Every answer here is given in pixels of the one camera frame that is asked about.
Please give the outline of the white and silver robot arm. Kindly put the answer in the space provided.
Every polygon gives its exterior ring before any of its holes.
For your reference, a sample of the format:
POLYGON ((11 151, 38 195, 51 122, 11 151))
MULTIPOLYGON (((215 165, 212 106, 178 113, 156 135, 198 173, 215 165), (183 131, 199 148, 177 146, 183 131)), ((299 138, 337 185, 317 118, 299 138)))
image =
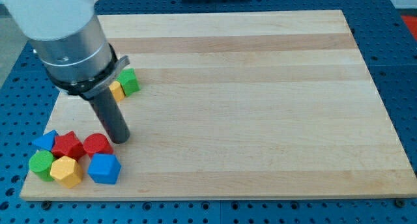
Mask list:
POLYGON ((51 81, 90 100, 106 90, 127 56, 117 58, 94 5, 99 0, 1 0, 29 39, 51 81))

